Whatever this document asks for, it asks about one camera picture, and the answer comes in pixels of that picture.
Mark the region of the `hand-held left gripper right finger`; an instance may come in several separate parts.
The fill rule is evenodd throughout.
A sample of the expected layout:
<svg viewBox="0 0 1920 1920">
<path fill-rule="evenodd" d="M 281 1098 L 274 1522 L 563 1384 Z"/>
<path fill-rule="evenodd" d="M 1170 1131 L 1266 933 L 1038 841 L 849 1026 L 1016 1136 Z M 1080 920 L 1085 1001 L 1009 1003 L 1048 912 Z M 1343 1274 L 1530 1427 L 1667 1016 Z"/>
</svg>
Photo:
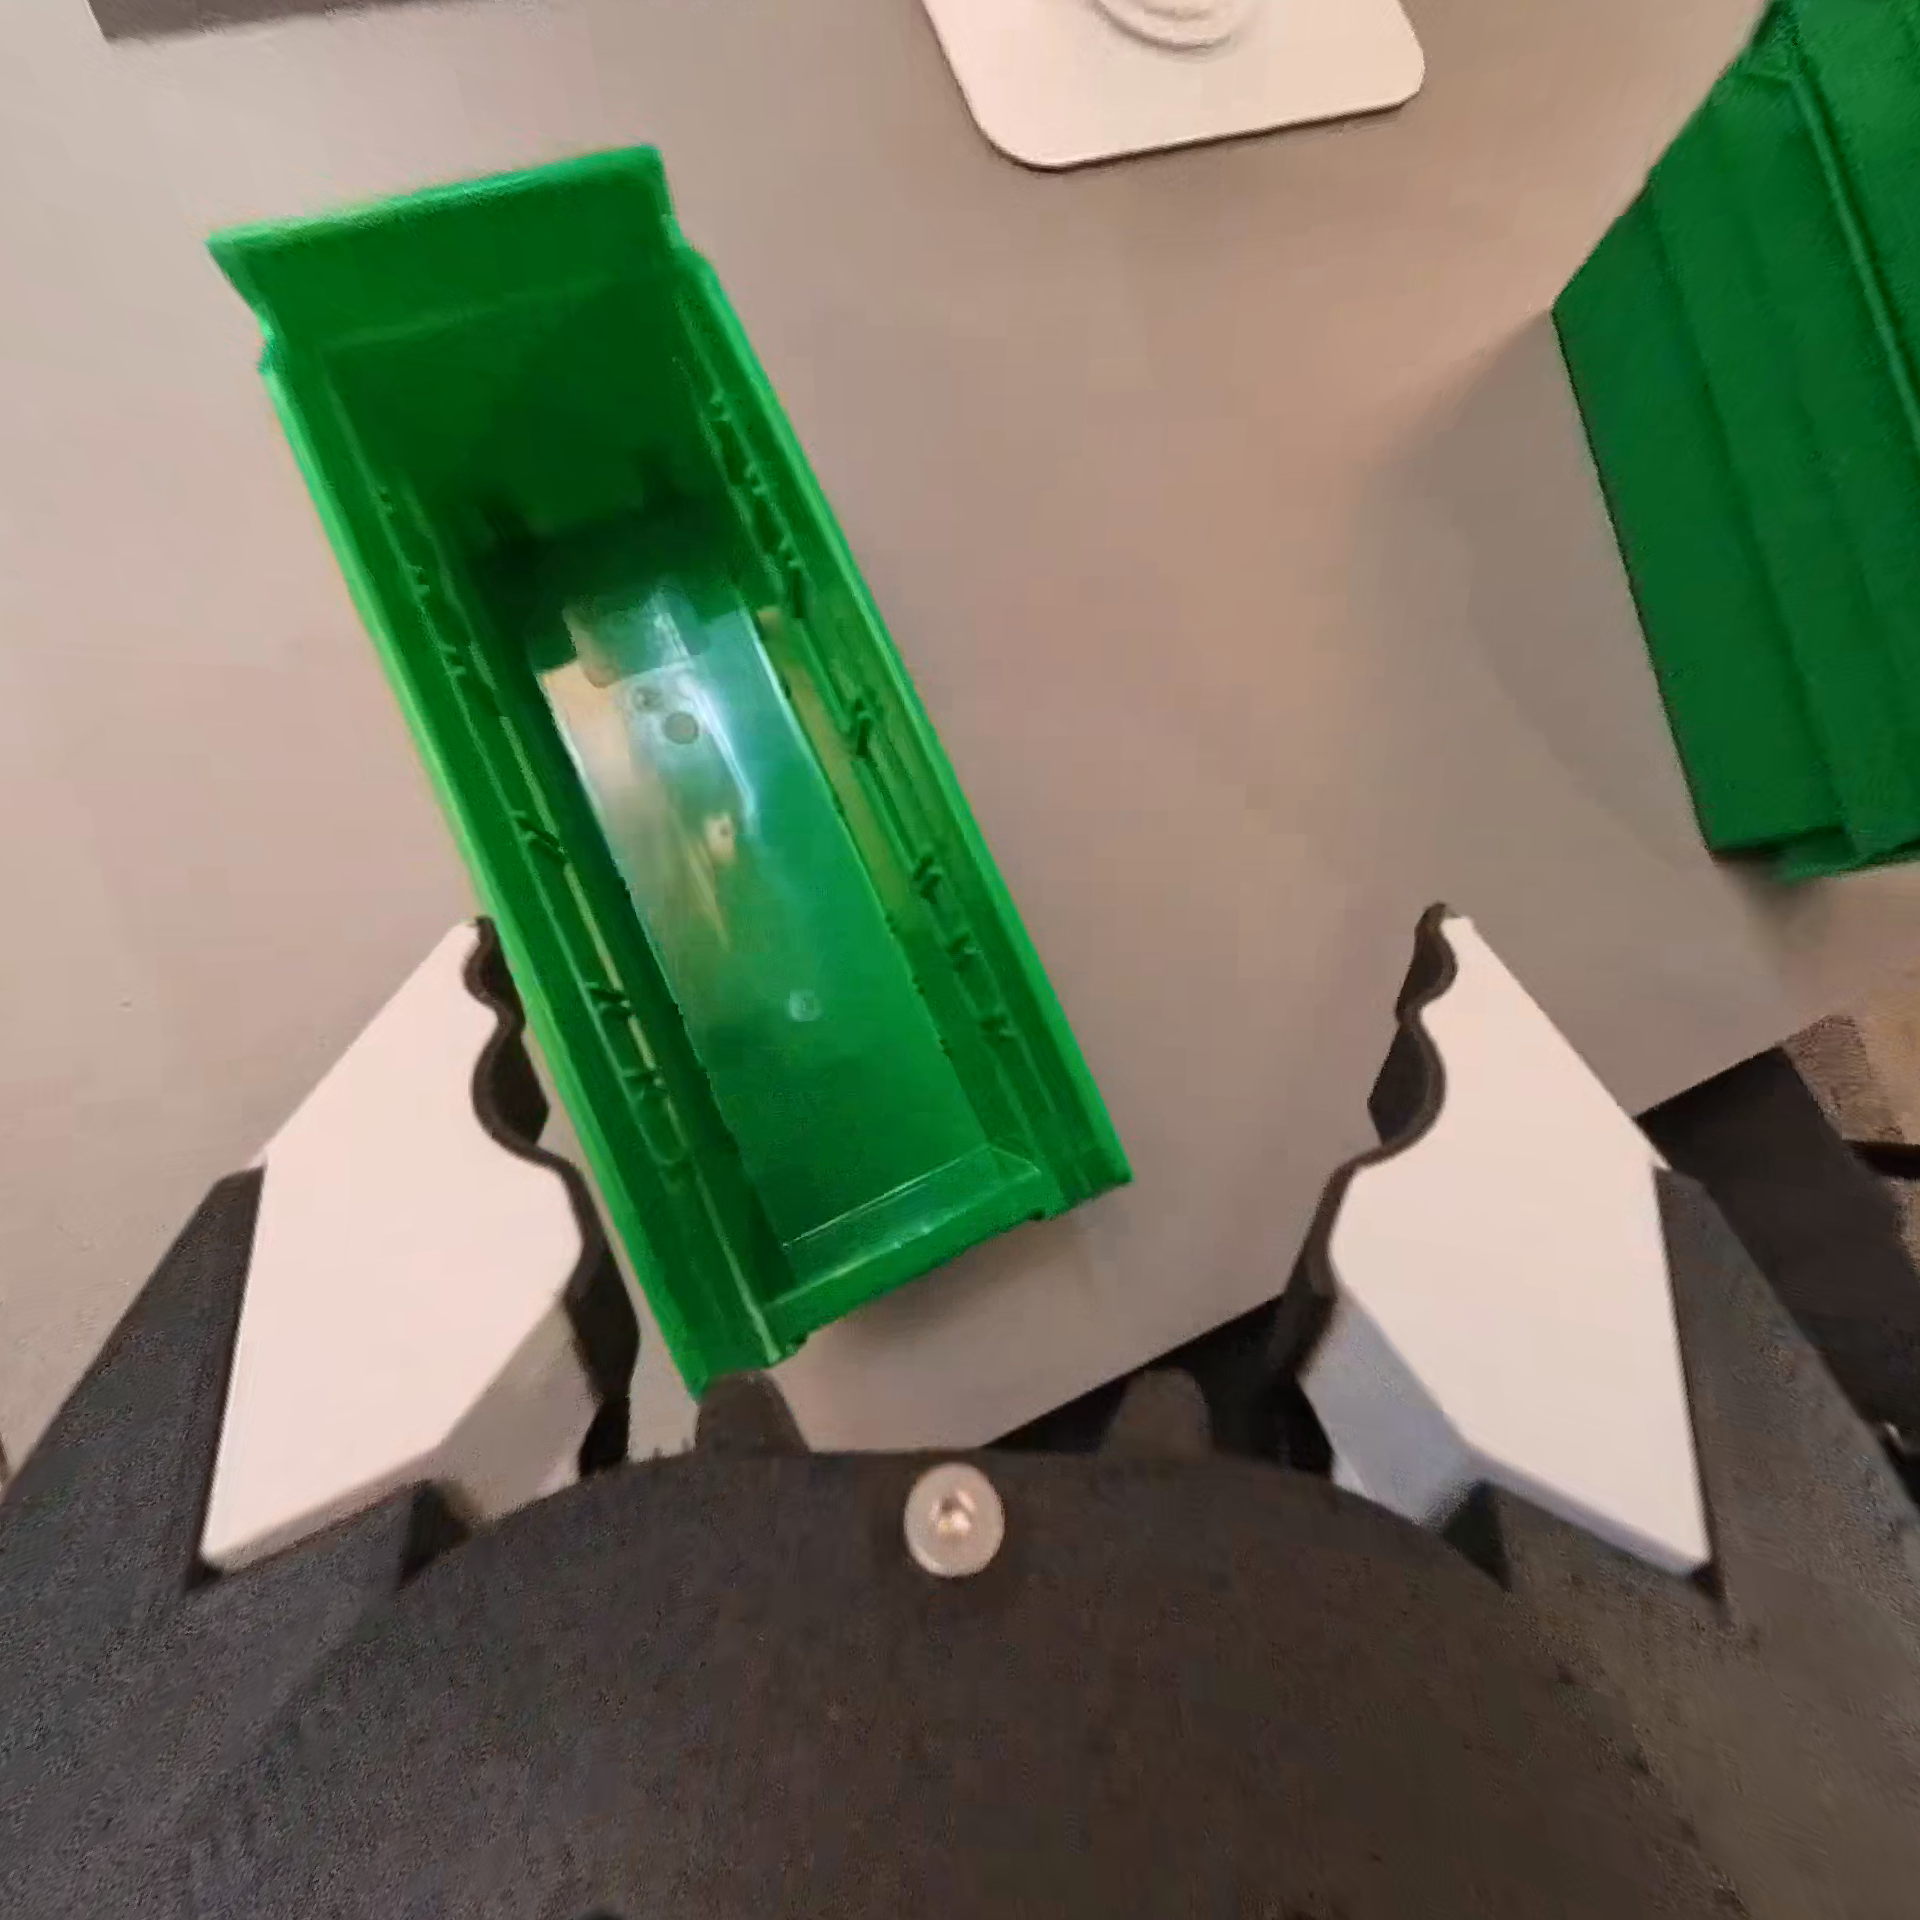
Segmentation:
<svg viewBox="0 0 1920 1920">
<path fill-rule="evenodd" d="M 1376 1138 L 1280 1295 L 1331 1485 L 1426 1529 L 1498 1490 L 1673 1578 L 1712 1560 L 1665 1161 L 1474 922 L 1411 930 Z"/>
</svg>

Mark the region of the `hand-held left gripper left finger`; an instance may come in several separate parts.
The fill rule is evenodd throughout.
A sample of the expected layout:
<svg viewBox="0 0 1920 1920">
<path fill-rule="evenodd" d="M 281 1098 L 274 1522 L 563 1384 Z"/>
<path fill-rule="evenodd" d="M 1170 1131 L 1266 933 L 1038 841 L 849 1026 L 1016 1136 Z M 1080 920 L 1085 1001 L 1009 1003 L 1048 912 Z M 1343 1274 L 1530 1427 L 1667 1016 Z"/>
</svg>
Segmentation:
<svg viewBox="0 0 1920 1920">
<path fill-rule="evenodd" d="M 256 1160 L 200 1557 L 401 1485 L 493 1520 L 623 1459 L 639 1322 L 489 920 L 457 923 Z"/>
</svg>

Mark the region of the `white table mat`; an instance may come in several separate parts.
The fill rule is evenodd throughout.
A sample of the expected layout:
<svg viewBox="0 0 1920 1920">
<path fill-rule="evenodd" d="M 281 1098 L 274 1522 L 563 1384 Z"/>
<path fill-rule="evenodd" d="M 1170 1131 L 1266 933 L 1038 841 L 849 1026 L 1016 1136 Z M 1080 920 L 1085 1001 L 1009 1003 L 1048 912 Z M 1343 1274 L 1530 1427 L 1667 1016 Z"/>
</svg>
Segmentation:
<svg viewBox="0 0 1920 1920">
<path fill-rule="evenodd" d="M 1410 104 L 1401 3 L 922 3 L 983 137 L 1061 173 Z"/>
</svg>

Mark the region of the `person's black top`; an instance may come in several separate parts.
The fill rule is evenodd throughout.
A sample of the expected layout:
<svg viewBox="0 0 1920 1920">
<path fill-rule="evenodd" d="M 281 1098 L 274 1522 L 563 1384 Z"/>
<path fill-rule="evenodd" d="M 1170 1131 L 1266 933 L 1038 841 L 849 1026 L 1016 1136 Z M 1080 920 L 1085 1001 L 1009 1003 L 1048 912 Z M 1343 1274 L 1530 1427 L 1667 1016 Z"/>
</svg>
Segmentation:
<svg viewBox="0 0 1920 1920">
<path fill-rule="evenodd" d="M 1917 1145 L 1849 1136 L 1783 1047 L 1638 1114 L 1917 1500 Z"/>
</svg>

